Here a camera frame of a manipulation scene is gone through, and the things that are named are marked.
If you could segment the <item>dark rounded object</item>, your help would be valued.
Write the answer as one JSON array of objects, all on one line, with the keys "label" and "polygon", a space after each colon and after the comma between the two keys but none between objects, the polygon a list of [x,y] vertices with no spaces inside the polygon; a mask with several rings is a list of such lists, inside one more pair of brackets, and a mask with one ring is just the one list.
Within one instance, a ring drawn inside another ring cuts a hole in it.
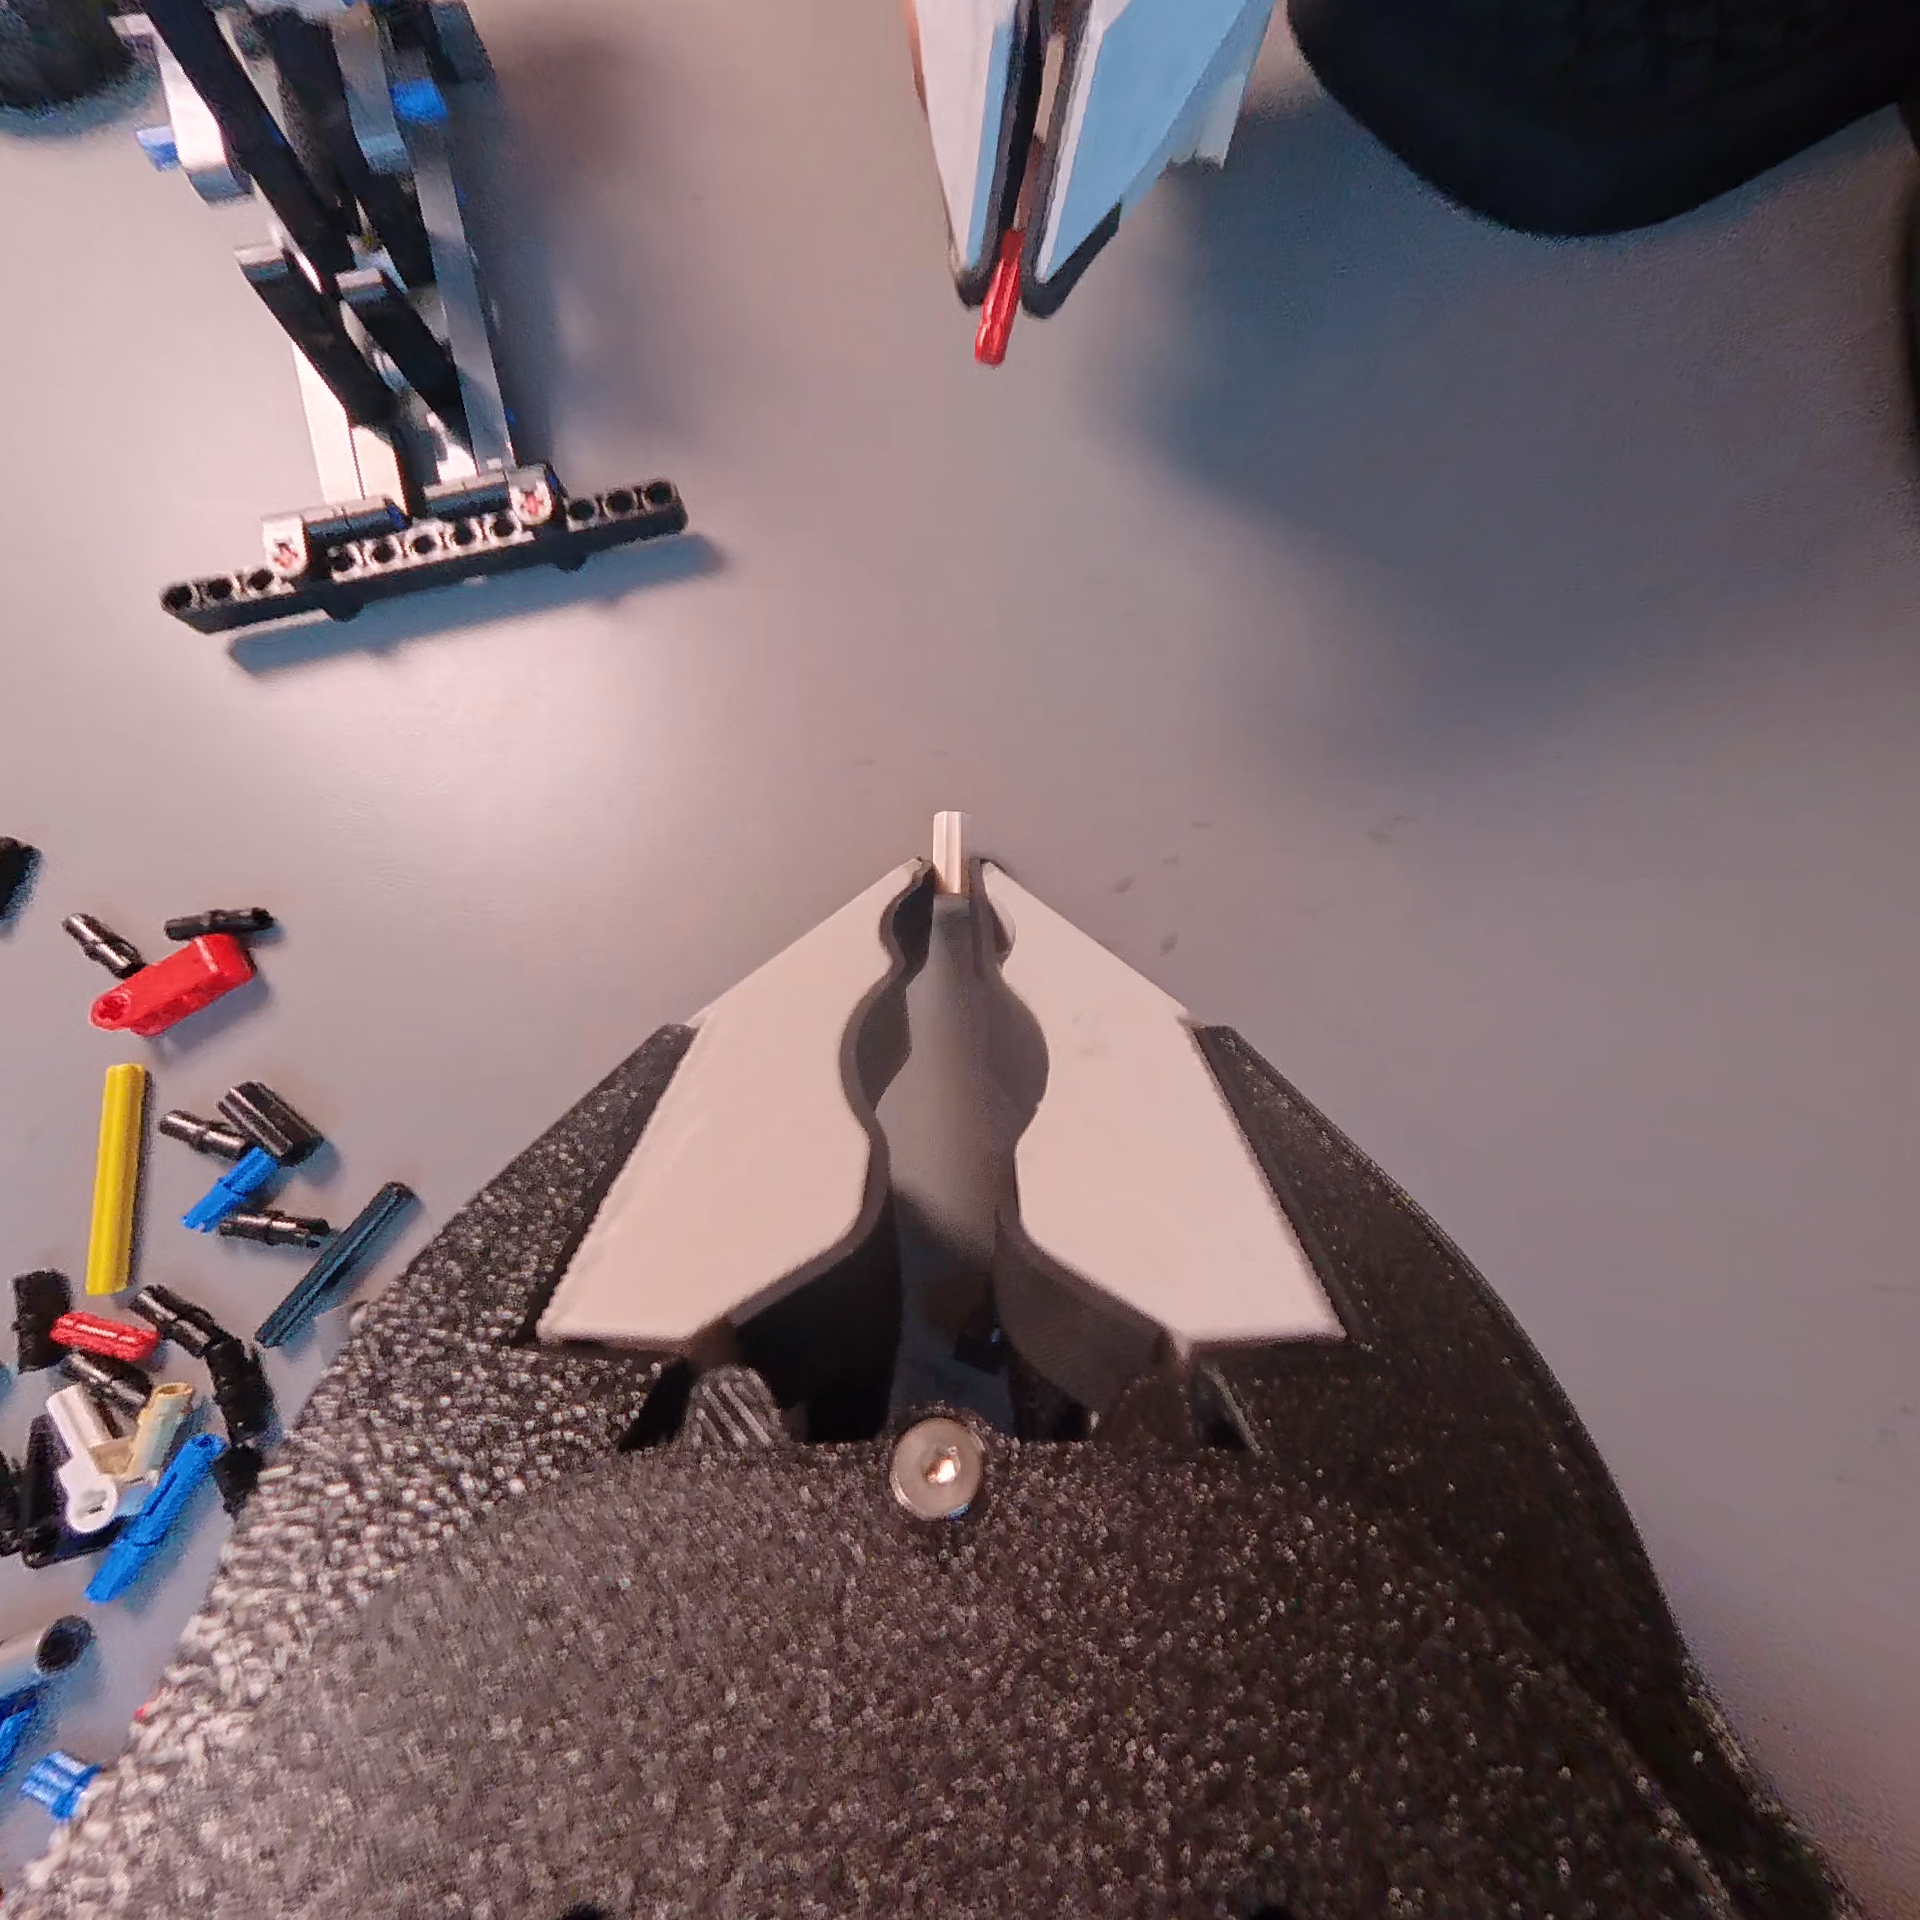
[{"label": "dark rounded object", "polygon": [[1661,224],[1915,85],[1915,3],[1289,3],[1416,177],[1546,235]]}]

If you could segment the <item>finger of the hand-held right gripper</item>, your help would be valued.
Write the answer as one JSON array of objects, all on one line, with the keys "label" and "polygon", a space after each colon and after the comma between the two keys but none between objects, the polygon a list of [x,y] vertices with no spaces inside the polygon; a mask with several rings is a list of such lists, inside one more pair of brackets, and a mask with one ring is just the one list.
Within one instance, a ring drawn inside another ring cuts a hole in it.
[{"label": "finger of the hand-held right gripper", "polygon": [[1038,3],[912,3],[909,24],[956,291],[979,304],[1036,129]]},{"label": "finger of the hand-held right gripper", "polygon": [[1059,312],[1182,161],[1222,164],[1271,3],[1074,4],[1025,221],[1025,309]]}]

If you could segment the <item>black building-brick model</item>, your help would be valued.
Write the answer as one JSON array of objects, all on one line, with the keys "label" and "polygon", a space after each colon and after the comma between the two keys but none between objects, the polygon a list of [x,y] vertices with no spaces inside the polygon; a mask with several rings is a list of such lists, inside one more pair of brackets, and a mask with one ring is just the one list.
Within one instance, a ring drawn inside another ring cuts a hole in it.
[{"label": "black building-brick model", "polygon": [[237,264],[289,340],[321,489],[163,611],[208,636],[348,620],[686,531],[667,478],[571,491],[513,419],[478,251],[507,122],[466,4],[153,3],[118,30],[163,84],[149,159],[271,212]]}]

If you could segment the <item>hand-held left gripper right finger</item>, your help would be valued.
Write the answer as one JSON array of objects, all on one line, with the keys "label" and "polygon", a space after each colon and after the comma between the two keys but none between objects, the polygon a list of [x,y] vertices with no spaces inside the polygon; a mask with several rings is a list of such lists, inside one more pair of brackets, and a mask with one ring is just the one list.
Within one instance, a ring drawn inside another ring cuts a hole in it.
[{"label": "hand-held left gripper right finger", "polygon": [[1016,1124],[993,1264],[1014,1356],[1097,1416],[1165,1366],[1344,1340],[1188,1009],[995,862],[973,908]]}]

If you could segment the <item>grey desk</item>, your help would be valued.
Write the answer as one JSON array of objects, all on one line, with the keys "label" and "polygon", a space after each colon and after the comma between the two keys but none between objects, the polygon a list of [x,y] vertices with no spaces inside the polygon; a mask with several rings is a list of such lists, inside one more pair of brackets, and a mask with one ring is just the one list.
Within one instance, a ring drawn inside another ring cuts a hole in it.
[{"label": "grey desk", "polygon": [[157,591],[309,501],[147,104],[5,121],[5,1277],[103,1072],[421,1192],[401,1259],[938,807],[1480,1264],[1744,1737],[1915,1915],[1915,466],[1877,118],[1684,224],[1432,196],[1276,15],[1222,172],[973,364],[897,4],[474,4],[571,484],[691,534],[338,628]]}]

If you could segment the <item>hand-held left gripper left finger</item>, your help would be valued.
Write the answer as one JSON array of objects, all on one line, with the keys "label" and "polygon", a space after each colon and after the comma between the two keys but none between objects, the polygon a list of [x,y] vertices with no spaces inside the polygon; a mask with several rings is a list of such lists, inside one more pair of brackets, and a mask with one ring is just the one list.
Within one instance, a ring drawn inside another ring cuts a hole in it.
[{"label": "hand-held left gripper left finger", "polygon": [[876,1105],[929,930],[914,860],[695,1017],[541,1340],[740,1361],[806,1431],[885,1426],[902,1261]]}]

